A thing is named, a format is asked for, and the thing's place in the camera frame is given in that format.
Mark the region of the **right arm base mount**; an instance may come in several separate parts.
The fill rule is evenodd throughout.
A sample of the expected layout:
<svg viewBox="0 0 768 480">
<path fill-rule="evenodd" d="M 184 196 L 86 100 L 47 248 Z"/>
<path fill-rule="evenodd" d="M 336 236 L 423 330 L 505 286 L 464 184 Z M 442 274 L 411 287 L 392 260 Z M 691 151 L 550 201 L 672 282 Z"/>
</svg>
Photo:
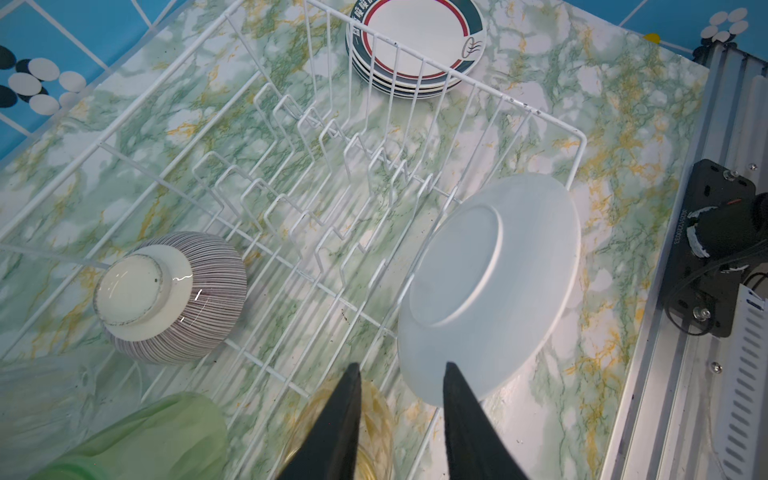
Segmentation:
<svg viewBox="0 0 768 480">
<path fill-rule="evenodd" d="M 673 232 L 660 302 L 689 336 L 726 338 L 740 286 L 767 261 L 767 194 L 711 160 L 693 165 Z"/>
</svg>

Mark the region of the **white plate green red rim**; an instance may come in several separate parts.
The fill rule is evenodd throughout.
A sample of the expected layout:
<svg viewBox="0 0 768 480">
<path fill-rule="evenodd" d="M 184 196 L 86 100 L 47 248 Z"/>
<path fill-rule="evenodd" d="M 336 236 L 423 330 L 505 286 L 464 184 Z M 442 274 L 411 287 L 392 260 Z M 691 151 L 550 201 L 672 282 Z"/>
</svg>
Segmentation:
<svg viewBox="0 0 768 480">
<path fill-rule="evenodd" d="M 403 99 L 411 99 L 411 98 L 426 99 L 426 98 L 438 97 L 442 94 L 443 91 L 450 92 L 452 89 L 455 89 L 462 82 L 461 79 L 452 78 L 451 82 L 446 86 L 444 85 L 435 86 L 435 87 L 420 86 L 419 88 L 392 86 L 389 82 L 381 80 L 375 75 L 371 74 L 367 66 L 362 64 L 358 60 L 356 55 L 351 52 L 349 44 L 345 45 L 345 49 L 346 49 L 346 52 L 352 58 L 352 66 L 355 72 L 361 77 L 361 79 L 365 83 L 370 84 L 373 88 L 375 88 L 376 90 L 386 95 L 392 94 L 394 97 L 403 98 Z"/>
</svg>

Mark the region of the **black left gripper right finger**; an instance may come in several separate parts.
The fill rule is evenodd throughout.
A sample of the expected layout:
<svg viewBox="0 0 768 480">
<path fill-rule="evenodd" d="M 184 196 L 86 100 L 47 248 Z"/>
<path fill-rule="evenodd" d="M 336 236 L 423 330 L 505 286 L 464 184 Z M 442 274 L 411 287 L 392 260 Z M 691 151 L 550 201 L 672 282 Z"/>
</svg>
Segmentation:
<svg viewBox="0 0 768 480">
<path fill-rule="evenodd" d="M 450 479 L 527 479 L 453 362 L 443 377 L 443 409 Z"/>
</svg>

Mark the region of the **yellow glass tumbler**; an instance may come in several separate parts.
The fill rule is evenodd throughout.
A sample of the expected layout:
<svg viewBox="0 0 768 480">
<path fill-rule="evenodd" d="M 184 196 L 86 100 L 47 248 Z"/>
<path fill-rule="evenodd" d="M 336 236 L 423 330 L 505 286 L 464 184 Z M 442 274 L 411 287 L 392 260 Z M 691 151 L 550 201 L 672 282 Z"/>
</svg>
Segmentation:
<svg viewBox="0 0 768 480">
<path fill-rule="evenodd" d="M 338 384 L 340 375 L 329 377 L 310 397 L 291 429 L 278 472 L 301 447 Z M 372 381 L 361 381 L 361 417 L 355 479 L 393 479 L 394 417 L 387 400 Z"/>
</svg>

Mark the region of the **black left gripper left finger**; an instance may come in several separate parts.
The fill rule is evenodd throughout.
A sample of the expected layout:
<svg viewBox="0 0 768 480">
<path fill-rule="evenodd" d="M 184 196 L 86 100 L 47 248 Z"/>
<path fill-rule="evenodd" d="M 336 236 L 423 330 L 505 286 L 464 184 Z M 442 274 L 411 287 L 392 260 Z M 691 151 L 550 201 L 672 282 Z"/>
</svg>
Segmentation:
<svg viewBox="0 0 768 480">
<path fill-rule="evenodd" d="M 286 446 L 280 479 L 352 479 L 357 464 L 362 413 L 360 366 L 318 387 Z"/>
</svg>

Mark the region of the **green glass tumbler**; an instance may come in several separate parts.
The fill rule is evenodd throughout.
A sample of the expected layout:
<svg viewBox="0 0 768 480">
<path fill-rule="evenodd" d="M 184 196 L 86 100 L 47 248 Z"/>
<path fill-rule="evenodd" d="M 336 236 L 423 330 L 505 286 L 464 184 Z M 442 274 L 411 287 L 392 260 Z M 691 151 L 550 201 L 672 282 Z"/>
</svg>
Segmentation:
<svg viewBox="0 0 768 480">
<path fill-rule="evenodd" d="M 181 392 L 91 436 L 34 479 L 221 479 L 228 431 L 207 396 Z"/>
</svg>

